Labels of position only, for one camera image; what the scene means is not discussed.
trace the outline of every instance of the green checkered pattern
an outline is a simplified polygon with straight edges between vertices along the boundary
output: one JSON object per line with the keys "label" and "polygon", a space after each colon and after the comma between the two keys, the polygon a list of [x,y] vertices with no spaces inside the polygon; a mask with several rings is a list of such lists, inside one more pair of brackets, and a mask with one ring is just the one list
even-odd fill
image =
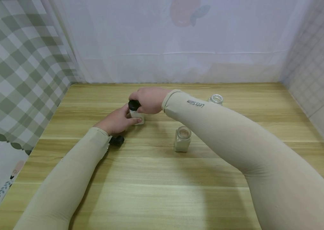
{"label": "green checkered pattern", "polygon": [[0,134],[31,150],[77,72],[40,0],[0,1]]}

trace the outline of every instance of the glass spice jar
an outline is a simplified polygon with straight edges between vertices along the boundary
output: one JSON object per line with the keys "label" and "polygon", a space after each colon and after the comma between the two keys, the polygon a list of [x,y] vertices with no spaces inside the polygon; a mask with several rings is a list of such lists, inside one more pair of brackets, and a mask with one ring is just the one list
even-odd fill
{"label": "glass spice jar", "polygon": [[219,94],[213,94],[210,98],[208,98],[208,102],[212,102],[213,104],[219,104],[222,106],[223,97]]}
{"label": "glass spice jar", "polygon": [[181,126],[176,130],[174,150],[175,152],[187,152],[191,142],[191,130]]}
{"label": "glass spice jar", "polygon": [[141,106],[138,100],[130,100],[129,101],[129,112],[131,117],[140,117],[141,122],[135,125],[142,125],[144,124],[144,114],[138,113],[138,108]]}

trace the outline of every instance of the white backdrop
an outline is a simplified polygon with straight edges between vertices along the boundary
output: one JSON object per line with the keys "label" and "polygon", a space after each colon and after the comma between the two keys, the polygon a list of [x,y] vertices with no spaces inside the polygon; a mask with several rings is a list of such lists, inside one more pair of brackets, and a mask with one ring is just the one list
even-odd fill
{"label": "white backdrop", "polygon": [[312,2],[42,1],[90,83],[278,81]]}

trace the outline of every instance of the beige arm sleeve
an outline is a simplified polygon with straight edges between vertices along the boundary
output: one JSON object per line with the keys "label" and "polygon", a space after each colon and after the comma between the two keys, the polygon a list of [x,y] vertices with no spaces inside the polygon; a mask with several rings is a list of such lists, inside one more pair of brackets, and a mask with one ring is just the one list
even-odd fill
{"label": "beige arm sleeve", "polygon": [[67,230],[110,139],[91,128],[44,180],[14,230]]}
{"label": "beige arm sleeve", "polygon": [[324,229],[324,179],[273,134],[179,90],[162,109],[245,175],[262,229]]}

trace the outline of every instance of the black bottle cap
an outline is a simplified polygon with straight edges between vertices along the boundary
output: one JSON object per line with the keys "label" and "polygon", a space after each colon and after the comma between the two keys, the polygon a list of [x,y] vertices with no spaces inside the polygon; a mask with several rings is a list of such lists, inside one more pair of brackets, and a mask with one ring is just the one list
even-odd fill
{"label": "black bottle cap", "polygon": [[132,111],[137,111],[140,107],[140,103],[138,100],[129,100],[129,109]]}
{"label": "black bottle cap", "polygon": [[120,147],[124,143],[124,141],[125,141],[125,139],[123,136],[117,136],[117,137],[112,136],[109,143],[110,143],[110,145]]}

